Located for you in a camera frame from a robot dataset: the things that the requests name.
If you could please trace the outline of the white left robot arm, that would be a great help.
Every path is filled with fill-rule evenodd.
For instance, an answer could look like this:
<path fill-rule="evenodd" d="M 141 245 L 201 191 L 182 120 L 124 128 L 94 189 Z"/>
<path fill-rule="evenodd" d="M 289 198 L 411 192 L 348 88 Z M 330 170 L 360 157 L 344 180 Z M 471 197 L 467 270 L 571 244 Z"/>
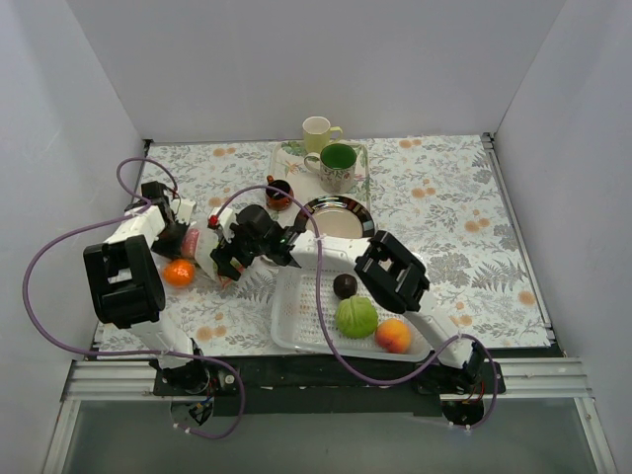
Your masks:
<path fill-rule="evenodd" d="M 141 199 L 125 209 L 127 220 L 105 242 L 87 247 L 83 260 L 98 319 L 137 337 L 157 353 L 150 365 L 174 388 L 198 395 L 210 372 L 192 338 L 161 312 L 166 293 L 155 254 L 178 259 L 196 204 L 172 202 L 177 193 L 159 182 L 141 186 Z"/>

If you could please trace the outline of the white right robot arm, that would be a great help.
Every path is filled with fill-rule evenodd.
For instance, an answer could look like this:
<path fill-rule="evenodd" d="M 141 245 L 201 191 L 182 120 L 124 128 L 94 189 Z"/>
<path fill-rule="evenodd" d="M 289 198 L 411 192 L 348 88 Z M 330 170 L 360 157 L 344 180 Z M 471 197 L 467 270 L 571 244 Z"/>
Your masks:
<path fill-rule="evenodd" d="M 317 236 L 300 227 L 280 226 L 256 204 L 239 212 L 216 208 L 208 227 L 219 238 L 210 256 L 220 276 L 237 280 L 241 274 L 233 263 L 248 267 L 260 256 L 305 273 L 354 274 L 377 305 L 404 316 L 430 344 L 438 360 L 431 371 L 433 382 L 465 393 L 482 381 L 482 345 L 459 333 L 431 293 L 426 267 L 392 234 L 378 231 L 362 239 Z"/>

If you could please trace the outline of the fake peach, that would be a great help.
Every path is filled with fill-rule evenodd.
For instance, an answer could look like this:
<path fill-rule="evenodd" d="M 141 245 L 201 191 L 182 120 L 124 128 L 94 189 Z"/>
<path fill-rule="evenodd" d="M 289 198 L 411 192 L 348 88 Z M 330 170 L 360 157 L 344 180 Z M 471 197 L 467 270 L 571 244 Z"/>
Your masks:
<path fill-rule="evenodd" d="M 391 318 L 378 325 L 374 340 L 389 353 L 404 354 L 412 343 L 412 333 L 406 323 Z"/>

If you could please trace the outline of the clear zip top bag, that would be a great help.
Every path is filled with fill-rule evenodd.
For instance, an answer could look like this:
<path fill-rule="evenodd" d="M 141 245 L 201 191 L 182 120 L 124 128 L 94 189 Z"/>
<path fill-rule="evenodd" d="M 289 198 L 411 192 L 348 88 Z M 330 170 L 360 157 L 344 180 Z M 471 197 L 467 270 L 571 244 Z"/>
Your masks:
<path fill-rule="evenodd" d="M 213 230 L 203 227 L 199 224 L 194 224 L 191 227 L 197 228 L 200 232 L 197 243 L 196 257 L 193 260 L 185 259 L 183 257 L 170 257 L 170 262 L 177 259 L 188 260 L 195 265 L 196 274 L 197 272 L 204 273 L 210 279 L 217 282 L 221 288 L 226 288 L 233 283 L 233 280 L 227 277 L 219 276 L 217 274 L 217 267 L 210 256 L 211 251 L 218 246 L 218 236 Z"/>

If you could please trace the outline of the fake dark plum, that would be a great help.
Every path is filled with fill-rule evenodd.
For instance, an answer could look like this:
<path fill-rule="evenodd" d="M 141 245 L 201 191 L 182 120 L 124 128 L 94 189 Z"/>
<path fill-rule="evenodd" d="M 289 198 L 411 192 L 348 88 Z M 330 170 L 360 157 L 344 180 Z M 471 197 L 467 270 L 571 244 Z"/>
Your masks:
<path fill-rule="evenodd" d="M 355 296 L 357 293 L 356 278 L 349 274 L 340 274 L 333 280 L 333 290 L 340 300 Z"/>

